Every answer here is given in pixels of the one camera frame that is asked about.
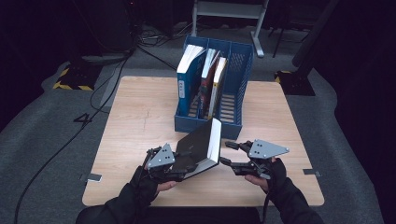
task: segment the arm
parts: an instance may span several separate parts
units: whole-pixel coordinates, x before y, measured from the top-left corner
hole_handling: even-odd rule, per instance
[[[309,207],[301,191],[286,177],[286,168],[281,159],[273,160],[273,171],[271,188],[268,188],[268,182],[264,178],[246,175],[245,179],[260,186],[265,192],[269,192],[267,197],[279,210],[284,223],[324,223],[321,217]]]
[[[130,224],[151,205],[160,191],[172,188],[176,182],[158,185],[147,177],[147,170],[139,166],[134,177],[121,190],[120,195],[101,206],[100,212],[87,212],[82,223]]]

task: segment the black glove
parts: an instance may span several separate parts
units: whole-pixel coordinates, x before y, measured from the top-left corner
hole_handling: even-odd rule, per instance
[[[271,163],[272,178],[268,180],[269,199],[272,200],[286,181],[286,167],[280,158]]]
[[[139,211],[142,213],[157,197],[158,184],[149,178],[149,172],[146,169],[143,169],[142,166],[137,167],[130,184],[135,189]]]

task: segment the yellow black warning tape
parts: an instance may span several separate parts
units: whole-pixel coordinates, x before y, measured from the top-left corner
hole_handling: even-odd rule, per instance
[[[279,75],[281,75],[281,74],[291,74],[291,73],[292,73],[291,71],[277,71],[277,72],[275,72],[275,82],[281,84]]]
[[[93,91],[94,81],[76,76],[68,65],[59,75],[58,80],[53,85],[53,89]]]

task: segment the gray carpet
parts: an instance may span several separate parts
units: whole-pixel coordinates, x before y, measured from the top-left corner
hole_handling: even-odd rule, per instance
[[[250,43],[249,30],[211,29],[199,36],[241,43]],[[271,38],[262,31],[260,40],[267,53],[255,58],[251,80],[274,81],[277,70],[294,71],[291,59],[299,45],[283,42],[277,56],[272,52],[277,34]],[[288,37],[300,35],[286,33]],[[173,66],[177,66],[184,38],[169,41],[160,47],[145,48]],[[67,91],[52,88],[67,62],[56,74],[42,83],[45,93],[26,106],[0,133],[0,223],[12,223],[15,207],[23,189],[43,164],[79,130],[73,120],[84,113],[91,116],[114,87],[115,80],[92,91]],[[173,70],[137,49],[122,69],[122,75],[149,76],[150,70]],[[120,66],[105,66],[98,88]],[[309,80],[316,96],[287,96],[287,100],[315,170],[322,174],[318,182],[325,204],[314,207],[326,223],[383,223],[373,185],[353,154],[333,115],[336,95],[332,87],[315,71]],[[109,111],[111,101],[103,108]],[[19,223],[74,223],[84,207],[81,198],[85,189],[80,176],[88,174],[106,127],[107,114],[97,113],[89,124],[64,150],[48,164],[27,190],[21,203]],[[268,223],[282,223],[274,207],[268,210]]]

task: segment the metal bracket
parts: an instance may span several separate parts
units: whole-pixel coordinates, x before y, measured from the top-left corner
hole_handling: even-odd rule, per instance
[[[287,147],[281,147],[269,142],[256,139],[248,153],[250,158],[255,159],[269,159],[274,156],[288,153],[290,150]]]
[[[148,159],[148,169],[172,164],[174,162],[175,156],[172,152],[172,148],[166,143],[152,159]]]

